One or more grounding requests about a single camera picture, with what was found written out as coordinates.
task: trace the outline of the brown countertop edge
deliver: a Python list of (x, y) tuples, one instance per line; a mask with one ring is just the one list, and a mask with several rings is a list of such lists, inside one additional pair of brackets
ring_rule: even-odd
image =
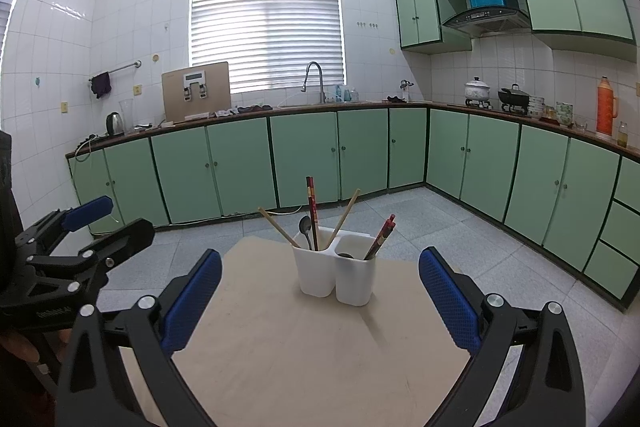
[[(353, 109), (377, 109), (377, 108), (387, 108), (387, 107), (393, 107), (393, 108), (427, 107), (427, 108), (443, 109), (443, 110), (455, 111), (455, 112), (464, 112), (467, 114), (477, 114), (479, 116), (488, 116), (491, 118), (498, 118), (499, 120), (513, 121), (516, 123), (524, 123), (532, 127), (538, 127), (540, 129), (546, 129), (546, 130), (557, 132), (559, 134), (563, 134), (565, 136), (584, 140), (585, 142), (592, 143), (599, 147), (608, 149), (612, 152), (621, 154), (624, 157), (629, 158), (631, 160), (640, 162), (640, 149), (636, 149), (635, 147), (627, 147), (627, 148), (620, 147), (614, 141), (603, 140), (602, 138), (596, 137), (595, 133), (591, 131), (581, 132), (573, 129), (568, 129), (565, 127), (560, 127), (558, 125), (541, 122), (539, 120), (533, 120), (532, 118), (528, 118), (526, 116), (521, 116), (517, 114), (511, 114), (511, 113), (506, 113), (506, 112), (496, 111), (496, 110), (476, 109), (476, 108), (466, 107), (465, 105), (456, 105), (452, 103), (441, 103), (441, 102), (326, 103), (324, 105), (318, 104), (318, 105), (303, 105), (298, 107), (282, 107), (282, 108), (274, 108), (273, 110), (269, 110), (269, 111), (249, 112), (249, 113), (235, 114), (232, 116), (220, 116), (220, 117), (213, 117), (213, 118), (202, 118), (201, 120), (192, 120), (192, 121), (177, 123), (171, 127), (165, 127), (165, 128), (156, 127), (148, 131), (129, 134), (127, 136), (116, 136), (110, 139), (105, 139), (93, 145), (91, 147), (91, 151), (95, 152), (100, 149), (105, 149), (107, 147), (110, 147), (112, 145), (118, 145), (120, 143), (126, 143), (133, 140), (140, 140), (143, 138), (158, 136), (160, 134), (165, 134), (168, 132), (181, 131), (181, 130), (192, 129), (196, 127), (203, 127), (206, 125), (215, 125), (217, 123), (225, 123), (230, 121), (250, 120), (252, 118), (266, 118), (268, 116), (281, 116), (285, 114), (308, 114), (313, 112), (345, 111), (345, 110), (353, 110)], [(83, 147), (81, 150), (79, 150), (78, 155), (86, 154), (89, 151), (90, 151), (89, 147)], [(65, 157), (68, 159), (73, 158), (74, 154), (75, 152), (70, 152), (70, 153), (67, 153)]]

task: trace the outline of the blue textured pad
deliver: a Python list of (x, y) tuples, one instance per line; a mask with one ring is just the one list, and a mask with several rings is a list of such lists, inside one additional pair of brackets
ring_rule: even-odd
[(478, 316), (428, 248), (420, 254), (418, 272), (456, 346), (468, 350), (472, 356), (476, 354), (481, 342), (478, 334)]
[(89, 203), (78, 206), (66, 213), (62, 221), (62, 229), (68, 232), (75, 232), (82, 227), (90, 225), (101, 217), (108, 216), (113, 210), (113, 201), (108, 196), (100, 196)]
[(222, 279), (220, 254), (211, 249), (205, 253), (209, 256), (191, 277), (164, 317), (161, 346), (168, 357), (187, 345), (202, 312)]

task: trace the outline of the stack of bowls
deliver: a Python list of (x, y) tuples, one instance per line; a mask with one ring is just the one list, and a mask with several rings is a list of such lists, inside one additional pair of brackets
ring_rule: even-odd
[(574, 106), (571, 103), (556, 102), (556, 118), (560, 125), (568, 126), (574, 121)]
[(545, 99), (542, 96), (530, 96), (527, 114), (536, 120), (542, 118), (545, 114)]

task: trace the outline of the beige tabletop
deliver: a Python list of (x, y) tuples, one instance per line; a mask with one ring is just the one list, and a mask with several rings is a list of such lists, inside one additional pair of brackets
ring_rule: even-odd
[[(422, 427), (468, 360), (416, 263), (376, 260), (369, 304), (304, 295), (289, 245), (245, 237), (174, 362), (219, 427)], [(130, 349), (150, 421), (165, 425)]]

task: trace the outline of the range hood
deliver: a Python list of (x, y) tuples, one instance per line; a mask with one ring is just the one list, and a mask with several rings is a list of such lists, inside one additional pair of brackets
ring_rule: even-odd
[(454, 15), (443, 26), (466, 33), (474, 38), (484, 33), (508, 32), (531, 28), (529, 16), (517, 8), (507, 6), (481, 6)]

